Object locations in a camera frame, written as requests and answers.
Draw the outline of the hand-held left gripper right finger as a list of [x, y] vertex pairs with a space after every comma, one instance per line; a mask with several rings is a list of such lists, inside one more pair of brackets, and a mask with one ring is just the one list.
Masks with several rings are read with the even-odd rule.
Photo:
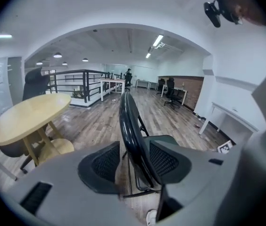
[[160, 184], [179, 183], [192, 168], [186, 156], [163, 146], [159, 141], [150, 141], [150, 163]]

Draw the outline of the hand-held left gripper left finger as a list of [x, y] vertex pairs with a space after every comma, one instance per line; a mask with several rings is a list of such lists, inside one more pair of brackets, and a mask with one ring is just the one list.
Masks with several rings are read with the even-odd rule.
[[115, 184], [116, 170], [120, 163], [120, 142], [87, 155], [78, 164], [80, 180], [98, 194], [119, 194]]

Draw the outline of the round wooden table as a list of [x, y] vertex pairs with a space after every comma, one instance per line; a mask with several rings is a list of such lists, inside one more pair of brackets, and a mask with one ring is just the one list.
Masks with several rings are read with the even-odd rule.
[[[63, 138], [53, 119], [63, 113], [70, 105], [67, 94], [44, 94], [27, 99], [0, 116], [0, 146], [23, 140], [35, 165], [46, 162], [57, 155], [74, 151], [73, 144]], [[45, 147], [37, 156], [28, 136], [37, 131]]]

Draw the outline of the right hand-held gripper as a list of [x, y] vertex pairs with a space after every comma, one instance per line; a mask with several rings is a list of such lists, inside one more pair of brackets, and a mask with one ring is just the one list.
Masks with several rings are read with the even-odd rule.
[[233, 147], [231, 140], [225, 142], [217, 148], [219, 153], [227, 154], [229, 150]]

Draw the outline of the black metal railing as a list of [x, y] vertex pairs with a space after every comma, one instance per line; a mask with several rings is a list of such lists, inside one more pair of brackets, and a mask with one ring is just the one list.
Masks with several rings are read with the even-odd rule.
[[71, 105], [88, 107], [100, 100], [100, 79], [123, 79], [123, 73], [102, 72], [88, 69], [57, 72], [44, 70], [49, 75], [47, 94], [63, 93], [71, 97]]

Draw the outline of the black curved-back chair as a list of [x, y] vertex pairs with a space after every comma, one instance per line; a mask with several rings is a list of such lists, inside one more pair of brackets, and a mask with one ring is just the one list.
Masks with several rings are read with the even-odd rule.
[[126, 149], [122, 158], [127, 157], [128, 165], [133, 166], [136, 187], [140, 191], [133, 194], [132, 183], [129, 183], [130, 194], [123, 197], [134, 198], [159, 193], [161, 184], [158, 182], [158, 176], [150, 163], [150, 141], [163, 141], [178, 145], [176, 140], [167, 135], [149, 135], [130, 92], [125, 92], [121, 96], [119, 122]]

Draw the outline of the white desk by railing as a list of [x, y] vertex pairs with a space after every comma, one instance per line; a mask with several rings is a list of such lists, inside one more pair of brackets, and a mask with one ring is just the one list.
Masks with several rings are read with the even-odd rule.
[[124, 94], [125, 80], [123, 79], [100, 79], [100, 100], [103, 102], [104, 95], [110, 93]]

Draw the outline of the person's left white shoe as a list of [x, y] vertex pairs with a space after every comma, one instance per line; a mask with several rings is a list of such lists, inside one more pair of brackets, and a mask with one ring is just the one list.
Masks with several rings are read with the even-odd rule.
[[151, 209], [147, 212], [147, 215], [146, 215], [147, 226], [155, 226], [156, 216], [157, 216], [157, 210], [156, 209]]

